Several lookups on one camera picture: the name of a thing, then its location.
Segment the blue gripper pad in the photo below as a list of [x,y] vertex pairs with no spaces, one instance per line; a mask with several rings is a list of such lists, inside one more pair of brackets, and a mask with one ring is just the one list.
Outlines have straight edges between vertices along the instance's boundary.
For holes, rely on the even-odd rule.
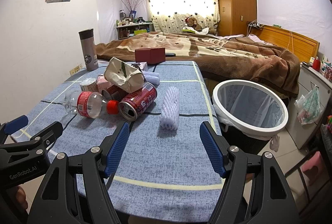
[[22,115],[16,119],[6,123],[4,132],[7,135],[14,134],[16,131],[27,126],[28,122],[29,122],[28,118],[25,115]]
[[125,123],[107,155],[106,169],[104,171],[107,177],[116,172],[117,166],[119,166],[120,159],[127,145],[128,139],[129,124]]
[[219,174],[220,177],[224,177],[226,172],[223,166],[222,154],[218,149],[218,146],[215,144],[210,131],[203,123],[200,125],[200,140],[204,145],[214,171]]

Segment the clear plastic bottle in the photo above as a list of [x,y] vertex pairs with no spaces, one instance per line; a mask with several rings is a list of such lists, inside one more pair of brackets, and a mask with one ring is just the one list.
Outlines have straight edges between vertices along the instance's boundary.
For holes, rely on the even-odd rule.
[[71,114],[79,114],[89,118],[97,118],[104,114],[119,113],[116,100],[105,100],[97,92],[72,91],[65,95],[62,105]]

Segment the white trash can rim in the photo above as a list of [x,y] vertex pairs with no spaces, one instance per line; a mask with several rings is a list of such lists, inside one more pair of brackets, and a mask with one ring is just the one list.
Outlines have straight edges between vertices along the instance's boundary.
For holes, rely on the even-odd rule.
[[[245,123],[245,122],[239,120],[238,118],[236,118],[235,116],[231,115],[223,107],[223,105],[221,104],[221,102],[218,98],[218,91],[221,88],[224,88],[226,86],[231,86],[231,85],[250,86],[250,87],[256,88],[258,90],[261,90],[264,93],[266,93],[267,95],[271,96],[277,102],[280,109],[282,110],[283,121],[275,127],[261,128],[261,127],[256,127],[256,126],[252,126],[248,123]],[[253,135],[253,136],[273,137],[285,128],[286,123],[288,121],[288,111],[287,111],[285,104],[282,102],[282,100],[270,89],[268,89],[258,83],[255,83],[255,82],[245,81],[245,80],[228,80],[228,81],[221,82],[213,90],[212,101],[222,111],[222,113],[224,113],[227,116],[230,123],[232,123],[237,129],[241,130],[244,133]]]

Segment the green plastic bag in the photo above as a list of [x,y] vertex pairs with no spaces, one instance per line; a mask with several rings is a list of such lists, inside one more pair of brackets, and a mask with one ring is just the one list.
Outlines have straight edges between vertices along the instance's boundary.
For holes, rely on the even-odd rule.
[[301,95],[294,103],[298,111],[298,120],[302,125],[315,122],[322,110],[319,103],[319,89],[315,86],[307,95]]

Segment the plaid tablecloth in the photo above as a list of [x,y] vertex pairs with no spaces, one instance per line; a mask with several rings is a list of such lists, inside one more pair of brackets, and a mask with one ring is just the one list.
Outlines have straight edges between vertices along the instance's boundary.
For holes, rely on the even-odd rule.
[[[107,64],[92,72],[82,69],[59,85],[27,115],[29,124],[12,135],[17,142],[31,136],[54,121],[64,127],[62,136],[49,151],[54,157],[85,153],[111,135],[121,115],[98,119],[69,115],[61,105],[66,92],[80,90],[86,78],[103,74]],[[114,176],[109,194],[115,209],[127,214],[176,222],[206,222],[218,200],[223,180],[213,171],[199,136],[203,121],[221,131],[195,62],[164,62],[149,66],[160,73],[158,97],[132,125],[127,146]],[[160,128],[162,99],[169,86],[180,91],[180,118],[177,131]],[[81,176],[78,190],[84,193]]]

